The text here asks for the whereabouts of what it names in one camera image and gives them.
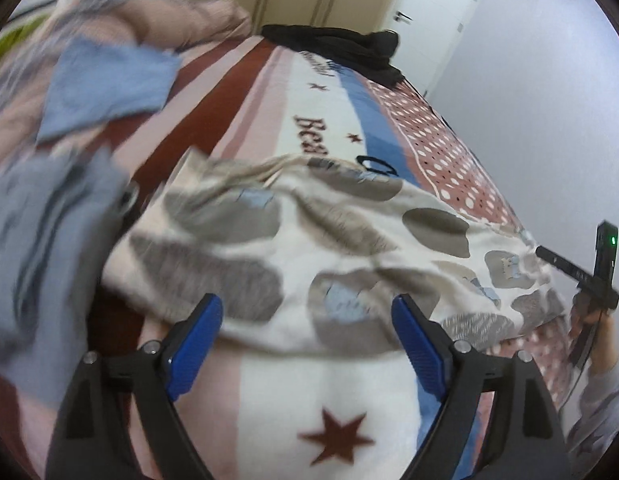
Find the metal screw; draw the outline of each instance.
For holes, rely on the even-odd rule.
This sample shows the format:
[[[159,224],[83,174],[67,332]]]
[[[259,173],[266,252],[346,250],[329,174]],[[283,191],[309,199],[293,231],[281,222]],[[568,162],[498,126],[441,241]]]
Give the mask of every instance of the metal screw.
[[[533,361],[534,359],[531,356],[531,354],[526,350],[521,350],[520,352],[517,353],[517,355],[518,355],[518,359],[520,359],[524,363],[531,363],[531,361]]]
[[[83,363],[85,363],[86,365],[93,365],[98,359],[98,352],[87,352],[84,356],[83,356]]]
[[[153,341],[147,341],[143,345],[143,351],[145,352],[145,354],[155,354],[159,350],[160,350],[160,341],[156,341],[155,339]]]
[[[464,339],[459,339],[454,343],[454,348],[462,354],[467,354],[471,351],[471,345]]]

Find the pile of clothes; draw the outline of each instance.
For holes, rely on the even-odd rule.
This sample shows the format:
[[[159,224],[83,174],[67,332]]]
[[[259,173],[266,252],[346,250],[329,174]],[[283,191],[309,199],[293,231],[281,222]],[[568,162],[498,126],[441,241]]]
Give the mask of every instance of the pile of clothes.
[[[128,182],[106,150],[34,156],[0,174],[0,374],[50,406],[87,350]]]

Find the white door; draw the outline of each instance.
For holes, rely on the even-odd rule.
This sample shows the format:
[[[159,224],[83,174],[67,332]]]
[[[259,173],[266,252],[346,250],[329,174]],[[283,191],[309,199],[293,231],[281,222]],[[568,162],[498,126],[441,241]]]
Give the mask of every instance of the white door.
[[[400,35],[392,65],[425,95],[461,40],[479,0],[397,0],[385,28]]]

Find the yellow object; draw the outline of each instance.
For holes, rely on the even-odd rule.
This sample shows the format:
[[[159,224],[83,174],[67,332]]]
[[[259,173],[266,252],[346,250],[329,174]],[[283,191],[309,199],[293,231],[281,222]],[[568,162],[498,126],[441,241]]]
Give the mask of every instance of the yellow object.
[[[33,20],[24,23],[20,27],[16,27],[10,30],[8,33],[0,37],[0,60],[7,54],[13,47],[22,43],[28,37],[30,37],[34,31],[39,28],[48,19],[49,14],[37,16]]]

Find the black cable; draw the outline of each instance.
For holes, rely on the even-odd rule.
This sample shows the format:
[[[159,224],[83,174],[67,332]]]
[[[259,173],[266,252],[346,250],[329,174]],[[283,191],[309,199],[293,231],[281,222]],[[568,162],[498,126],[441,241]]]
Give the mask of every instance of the black cable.
[[[593,346],[596,344],[596,338],[598,338],[598,330],[601,327],[601,320],[603,319],[603,311],[604,311],[604,309],[601,309],[601,314],[598,317],[598,321],[596,322],[596,328],[594,329],[593,337],[592,337],[592,344],[590,345],[590,348],[587,351],[587,359],[585,360],[585,362],[587,362],[589,360],[590,356],[592,355]],[[558,409],[558,411],[561,411],[565,407],[565,405],[568,403],[569,399],[572,398],[572,394],[576,390],[576,387],[578,386],[578,383],[580,382],[581,377],[583,376],[583,372],[585,371],[585,368],[586,367],[583,366],[581,372],[578,375],[578,378],[576,379],[576,382],[574,383],[574,386],[572,386],[572,389],[567,394],[567,397],[565,398],[563,403],[561,403],[560,408]]]

